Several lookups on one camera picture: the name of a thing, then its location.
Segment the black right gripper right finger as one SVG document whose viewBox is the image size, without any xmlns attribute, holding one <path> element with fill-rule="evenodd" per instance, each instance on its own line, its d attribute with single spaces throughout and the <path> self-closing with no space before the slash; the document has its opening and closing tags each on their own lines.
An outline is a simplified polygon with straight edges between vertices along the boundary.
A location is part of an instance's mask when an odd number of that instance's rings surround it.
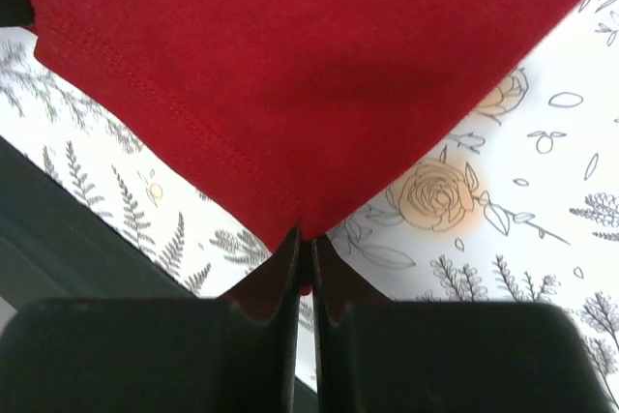
<svg viewBox="0 0 619 413">
<path fill-rule="evenodd" d="M 323 412 L 607 412 L 575 325 L 543 303 L 396 302 L 309 244 Z"/>
</svg>

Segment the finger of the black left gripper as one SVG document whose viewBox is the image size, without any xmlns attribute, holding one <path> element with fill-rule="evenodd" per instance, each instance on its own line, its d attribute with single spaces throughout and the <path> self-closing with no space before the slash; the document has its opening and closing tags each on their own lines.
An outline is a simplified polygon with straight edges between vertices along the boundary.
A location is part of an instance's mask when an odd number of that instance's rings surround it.
<svg viewBox="0 0 619 413">
<path fill-rule="evenodd" d="M 36 16 L 32 0 L 0 0 L 0 25 L 2 28 L 34 29 L 35 24 Z"/>
</svg>

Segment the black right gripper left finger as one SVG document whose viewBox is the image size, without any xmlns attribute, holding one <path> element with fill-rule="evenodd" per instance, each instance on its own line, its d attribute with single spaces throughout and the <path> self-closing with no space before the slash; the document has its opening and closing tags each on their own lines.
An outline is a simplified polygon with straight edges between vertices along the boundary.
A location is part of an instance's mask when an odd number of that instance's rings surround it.
<svg viewBox="0 0 619 413">
<path fill-rule="evenodd" d="M 288 412 L 299 228 L 217 298 L 46 299 L 1 336 L 5 412 Z"/>
</svg>

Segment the dark red t shirt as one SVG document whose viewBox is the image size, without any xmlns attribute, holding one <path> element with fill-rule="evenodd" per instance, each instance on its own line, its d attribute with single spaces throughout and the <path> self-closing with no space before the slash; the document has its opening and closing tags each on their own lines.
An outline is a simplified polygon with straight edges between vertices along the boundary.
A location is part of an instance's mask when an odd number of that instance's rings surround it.
<svg viewBox="0 0 619 413">
<path fill-rule="evenodd" d="M 410 172 L 582 0 L 32 0 L 35 59 L 268 250 Z"/>
</svg>

